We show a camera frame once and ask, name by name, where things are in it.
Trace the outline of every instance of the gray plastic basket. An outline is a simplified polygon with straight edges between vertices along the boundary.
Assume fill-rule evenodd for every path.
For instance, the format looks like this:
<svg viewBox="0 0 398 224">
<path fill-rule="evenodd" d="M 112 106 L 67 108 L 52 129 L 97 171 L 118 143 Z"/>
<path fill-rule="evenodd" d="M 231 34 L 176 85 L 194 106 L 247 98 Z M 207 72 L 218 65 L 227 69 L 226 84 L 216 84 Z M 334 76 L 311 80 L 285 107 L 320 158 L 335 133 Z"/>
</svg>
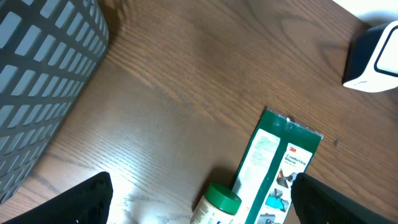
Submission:
<svg viewBox="0 0 398 224">
<path fill-rule="evenodd" d="M 0 203 L 15 194 L 108 49 L 95 0 L 0 0 Z"/>
</svg>

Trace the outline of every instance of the brown wood grain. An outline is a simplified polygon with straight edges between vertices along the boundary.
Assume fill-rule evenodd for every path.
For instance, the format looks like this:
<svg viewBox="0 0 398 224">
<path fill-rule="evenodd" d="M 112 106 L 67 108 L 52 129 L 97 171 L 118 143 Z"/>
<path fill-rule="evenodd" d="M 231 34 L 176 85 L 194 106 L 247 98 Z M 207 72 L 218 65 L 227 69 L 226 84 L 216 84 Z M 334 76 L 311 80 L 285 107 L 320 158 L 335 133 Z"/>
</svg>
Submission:
<svg viewBox="0 0 398 224">
<path fill-rule="evenodd" d="M 331 0 L 101 8 L 109 52 L 0 222 L 106 170 L 109 223 L 188 223 L 208 177 L 231 181 L 265 107 L 325 135 L 310 175 L 398 222 L 398 91 L 341 85 L 357 18 Z"/>
</svg>

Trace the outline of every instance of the wooden surface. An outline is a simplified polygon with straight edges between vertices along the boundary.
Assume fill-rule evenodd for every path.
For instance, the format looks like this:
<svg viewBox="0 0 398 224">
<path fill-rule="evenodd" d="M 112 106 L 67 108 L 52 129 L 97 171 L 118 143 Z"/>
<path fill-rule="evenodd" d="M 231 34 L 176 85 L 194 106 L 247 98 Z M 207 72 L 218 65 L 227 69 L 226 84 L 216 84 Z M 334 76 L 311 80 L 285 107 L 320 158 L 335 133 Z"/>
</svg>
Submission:
<svg viewBox="0 0 398 224">
<path fill-rule="evenodd" d="M 109 52 L 0 222 L 106 170 L 109 223 L 188 223 L 206 180 L 230 182 L 266 106 L 325 135 L 310 175 L 398 222 L 398 91 L 342 87 L 365 28 L 354 16 L 331 0 L 101 6 Z"/>
</svg>

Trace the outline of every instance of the green package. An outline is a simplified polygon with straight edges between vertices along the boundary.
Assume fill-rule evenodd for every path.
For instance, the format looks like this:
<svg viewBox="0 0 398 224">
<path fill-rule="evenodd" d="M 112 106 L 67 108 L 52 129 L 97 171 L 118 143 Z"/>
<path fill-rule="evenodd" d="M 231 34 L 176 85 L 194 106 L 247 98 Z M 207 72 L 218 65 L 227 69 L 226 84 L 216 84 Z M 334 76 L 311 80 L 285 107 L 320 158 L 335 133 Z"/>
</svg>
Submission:
<svg viewBox="0 0 398 224">
<path fill-rule="evenodd" d="M 232 190 L 242 204 L 234 223 L 283 223 L 291 186 L 305 172 L 323 135 L 266 110 L 243 155 Z"/>
</svg>

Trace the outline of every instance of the bottle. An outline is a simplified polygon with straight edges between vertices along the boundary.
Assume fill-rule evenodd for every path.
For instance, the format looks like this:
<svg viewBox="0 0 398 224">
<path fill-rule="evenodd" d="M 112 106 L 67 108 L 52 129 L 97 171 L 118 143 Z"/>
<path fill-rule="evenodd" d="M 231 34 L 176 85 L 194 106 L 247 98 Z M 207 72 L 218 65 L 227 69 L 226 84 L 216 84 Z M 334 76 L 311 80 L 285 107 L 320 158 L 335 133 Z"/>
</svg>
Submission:
<svg viewBox="0 0 398 224">
<path fill-rule="evenodd" d="M 193 212 L 191 224 L 232 224 L 242 200 L 224 185 L 210 183 Z"/>
</svg>

